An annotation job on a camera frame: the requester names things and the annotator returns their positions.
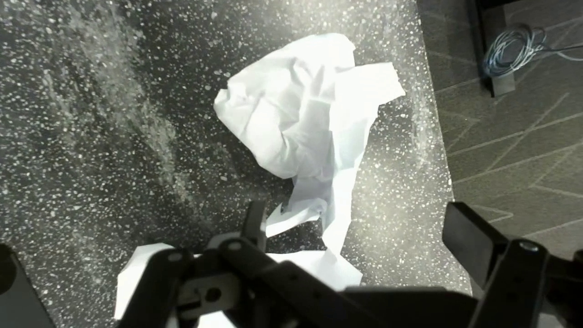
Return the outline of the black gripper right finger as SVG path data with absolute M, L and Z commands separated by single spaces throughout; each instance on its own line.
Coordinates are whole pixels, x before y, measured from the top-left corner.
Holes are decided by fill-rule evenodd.
M 448 202 L 443 242 L 479 286 L 468 328 L 538 328 L 554 315 L 583 328 L 583 264 L 552 255 L 543 244 L 505 237 L 465 202 Z

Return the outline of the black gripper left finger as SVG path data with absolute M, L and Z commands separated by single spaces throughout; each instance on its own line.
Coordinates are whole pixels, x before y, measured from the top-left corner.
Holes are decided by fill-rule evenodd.
M 148 264 L 130 310 L 117 328 L 199 328 L 204 315 L 224 313 L 235 328 L 335 328 L 339 295 L 284 262 L 255 279 L 224 266 L 250 246 L 264 253 L 264 204 L 253 200 L 243 229 L 219 237 L 199 257 L 190 250 L 157 255 Z

